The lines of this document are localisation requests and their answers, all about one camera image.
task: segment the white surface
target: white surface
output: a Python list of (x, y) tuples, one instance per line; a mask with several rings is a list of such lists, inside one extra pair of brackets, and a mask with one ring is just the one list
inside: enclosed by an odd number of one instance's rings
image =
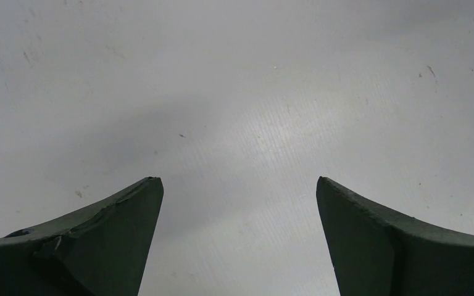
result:
[(0, 1), (0, 236), (149, 175), (140, 295), (338, 295), (321, 175), (474, 234), (474, 1)]

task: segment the scuffed white surface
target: scuffed white surface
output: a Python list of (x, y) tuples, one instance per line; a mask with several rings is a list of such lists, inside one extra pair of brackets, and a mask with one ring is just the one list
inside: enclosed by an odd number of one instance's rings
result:
[(140, 295), (338, 295), (321, 175), (474, 234), (474, 1), (0, 1), (0, 236), (148, 175)]

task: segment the white table surface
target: white table surface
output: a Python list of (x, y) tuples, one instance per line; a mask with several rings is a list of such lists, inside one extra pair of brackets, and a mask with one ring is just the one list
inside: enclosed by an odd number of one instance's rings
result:
[(474, 1), (0, 0), (0, 236), (145, 176), (140, 295), (338, 295), (319, 176), (474, 234)]

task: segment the black object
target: black object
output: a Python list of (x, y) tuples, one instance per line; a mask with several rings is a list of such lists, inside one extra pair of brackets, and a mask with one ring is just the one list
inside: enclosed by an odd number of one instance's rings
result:
[(342, 296), (474, 296), (474, 236), (372, 202), (328, 178), (318, 209)]
[(0, 295), (135, 296), (163, 197), (159, 178), (0, 239)]

